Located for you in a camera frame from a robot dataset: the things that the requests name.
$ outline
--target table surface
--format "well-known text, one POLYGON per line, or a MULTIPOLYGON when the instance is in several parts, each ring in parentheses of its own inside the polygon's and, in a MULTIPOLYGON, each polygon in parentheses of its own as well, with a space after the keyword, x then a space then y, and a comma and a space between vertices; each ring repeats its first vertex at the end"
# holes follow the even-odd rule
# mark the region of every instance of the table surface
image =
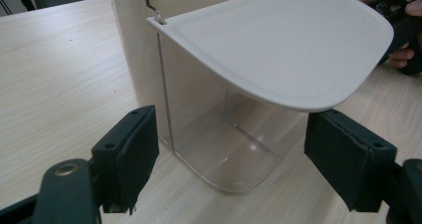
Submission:
MULTIPOLYGON (((87 0, 0 18, 0 209, 38 192, 43 173, 91 147, 127 112, 135 92, 109 0, 87 0)), ((377 67, 337 107, 422 157, 421 77, 377 67)), ((295 146, 258 188, 216 190, 164 144, 136 212, 104 223, 385 223, 345 204, 295 146)))

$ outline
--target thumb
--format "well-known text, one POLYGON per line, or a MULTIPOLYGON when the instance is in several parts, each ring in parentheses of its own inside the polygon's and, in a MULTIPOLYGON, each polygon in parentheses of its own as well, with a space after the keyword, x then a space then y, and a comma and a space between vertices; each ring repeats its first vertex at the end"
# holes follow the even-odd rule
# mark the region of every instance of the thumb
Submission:
POLYGON ((410 16, 422 17, 422 0, 416 0, 407 4, 405 11, 410 16))

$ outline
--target wooden table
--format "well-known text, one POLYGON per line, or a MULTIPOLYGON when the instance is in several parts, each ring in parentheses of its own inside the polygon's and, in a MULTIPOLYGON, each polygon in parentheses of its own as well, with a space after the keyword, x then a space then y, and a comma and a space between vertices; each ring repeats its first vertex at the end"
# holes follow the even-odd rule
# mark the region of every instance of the wooden table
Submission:
MULTIPOLYGON (((88 0, 0 18, 0 209, 38 192, 50 166, 91 157, 91 147, 137 108, 109 0, 88 0)), ((337 109, 422 157, 422 78, 377 67, 337 109)), ((349 213, 295 146, 248 193, 208 185, 164 144, 133 216, 104 223, 385 223, 349 213)))

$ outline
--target white lid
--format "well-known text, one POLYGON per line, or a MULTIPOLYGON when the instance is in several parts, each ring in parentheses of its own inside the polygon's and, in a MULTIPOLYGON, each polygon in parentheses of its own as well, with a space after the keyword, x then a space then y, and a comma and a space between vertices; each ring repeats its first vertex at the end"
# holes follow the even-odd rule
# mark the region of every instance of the white lid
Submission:
POLYGON ((393 37, 357 0, 231 0, 148 21, 246 95, 301 112, 348 98, 393 37))

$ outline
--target transparent plastic container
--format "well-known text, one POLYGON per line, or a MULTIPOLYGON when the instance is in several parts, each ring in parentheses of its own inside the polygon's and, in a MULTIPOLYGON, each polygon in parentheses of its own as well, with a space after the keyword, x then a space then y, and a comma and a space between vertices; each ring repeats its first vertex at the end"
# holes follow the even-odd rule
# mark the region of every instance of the transparent plastic container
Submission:
MULTIPOLYGON (((227 0, 150 0, 171 17, 227 0)), ((156 105, 159 137, 213 186, 248 191, 303 144, 307 115, 259 103, 147 25, 145 0, 112 0, 140 106, 156 105)))

